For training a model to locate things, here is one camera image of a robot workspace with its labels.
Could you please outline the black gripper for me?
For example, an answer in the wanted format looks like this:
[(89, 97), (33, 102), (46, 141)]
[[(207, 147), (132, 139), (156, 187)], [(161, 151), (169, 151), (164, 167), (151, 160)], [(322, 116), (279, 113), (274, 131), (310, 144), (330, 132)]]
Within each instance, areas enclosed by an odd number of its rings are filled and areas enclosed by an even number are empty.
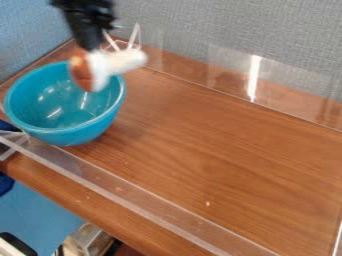
[[(103, 44), (105, 29), (112, 28), (116, 20), (113, 0), (50, 0), (53, 7), (58, 8), (72, 27), (72, 34), (77, 45), (85, 49), (97, 49)], [(88, 27), (96, 25), (92, 31), (92, 42)]]

